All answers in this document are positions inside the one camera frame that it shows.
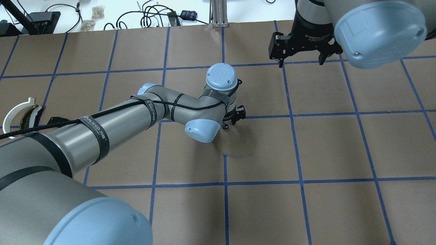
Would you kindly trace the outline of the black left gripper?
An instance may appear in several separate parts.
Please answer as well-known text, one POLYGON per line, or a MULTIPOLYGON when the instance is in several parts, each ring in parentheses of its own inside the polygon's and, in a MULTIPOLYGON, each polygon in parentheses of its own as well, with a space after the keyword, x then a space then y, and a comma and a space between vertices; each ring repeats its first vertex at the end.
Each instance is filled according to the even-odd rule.
POLYGON ((228 126, 227 121, 234 126, 238 121, 246 118, 246 109, 244 105, 235 107, 232 111, 226 113, 223 118, 223 126, 228 126))

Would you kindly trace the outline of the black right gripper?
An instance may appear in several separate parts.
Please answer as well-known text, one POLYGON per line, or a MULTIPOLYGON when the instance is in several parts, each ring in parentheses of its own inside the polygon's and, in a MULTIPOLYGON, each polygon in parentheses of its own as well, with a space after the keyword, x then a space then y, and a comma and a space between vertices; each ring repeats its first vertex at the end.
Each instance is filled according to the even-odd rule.
POLYGON ((318 51, 318 63, 323 65, 327 57, 333 54, 342 54, 343 49, 334 38, 334 29, 331 22, 317 24, 296 14, 291 32, 285 35, 274 32, 268 46, 268 57, 279 62, 283 68, 284 60, 299 52, 318 51))

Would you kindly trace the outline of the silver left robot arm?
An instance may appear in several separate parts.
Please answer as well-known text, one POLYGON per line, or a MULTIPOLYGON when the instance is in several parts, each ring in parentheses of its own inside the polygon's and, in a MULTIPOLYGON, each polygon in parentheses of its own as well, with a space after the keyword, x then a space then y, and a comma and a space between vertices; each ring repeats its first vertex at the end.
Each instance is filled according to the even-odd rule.
POLYGON ((205 81, 199 98, 146 83, 95 115, 1 135, 9 138, 1 144, 1 244, 151 245, 143 214, 73 177, 164 118, 203 143, 225 121, 244 118, 235 104, 242 81, 231 65, 212 65, 205 81))

